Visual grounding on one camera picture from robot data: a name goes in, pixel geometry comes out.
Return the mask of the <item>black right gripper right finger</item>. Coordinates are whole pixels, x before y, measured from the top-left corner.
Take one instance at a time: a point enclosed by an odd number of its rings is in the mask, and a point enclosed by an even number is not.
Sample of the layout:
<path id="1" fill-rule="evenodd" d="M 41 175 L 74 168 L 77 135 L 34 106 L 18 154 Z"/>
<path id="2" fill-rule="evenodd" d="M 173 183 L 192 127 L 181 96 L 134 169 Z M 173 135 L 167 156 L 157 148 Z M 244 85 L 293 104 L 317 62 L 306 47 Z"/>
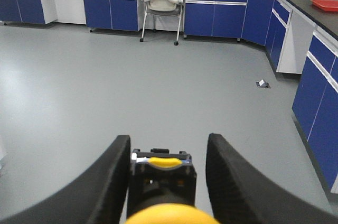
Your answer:
<path id="1" fill-rule="evenodd" d="M 209 135 L 205 176 L 219 223 L 337 223 L 264 176 L 220 134 Z"/>

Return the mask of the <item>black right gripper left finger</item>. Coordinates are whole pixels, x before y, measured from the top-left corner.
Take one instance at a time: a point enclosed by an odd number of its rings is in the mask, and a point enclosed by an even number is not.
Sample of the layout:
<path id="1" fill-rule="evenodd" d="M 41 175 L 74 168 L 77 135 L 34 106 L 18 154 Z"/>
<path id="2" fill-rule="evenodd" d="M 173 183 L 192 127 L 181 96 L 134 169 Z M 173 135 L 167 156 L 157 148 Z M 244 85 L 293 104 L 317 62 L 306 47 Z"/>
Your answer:
<path id="1" fill-rule="evenodd" d="M 1 223 L 119 223 L 128 186 L 130 137 L 119 135 L 81 175 Z"/>

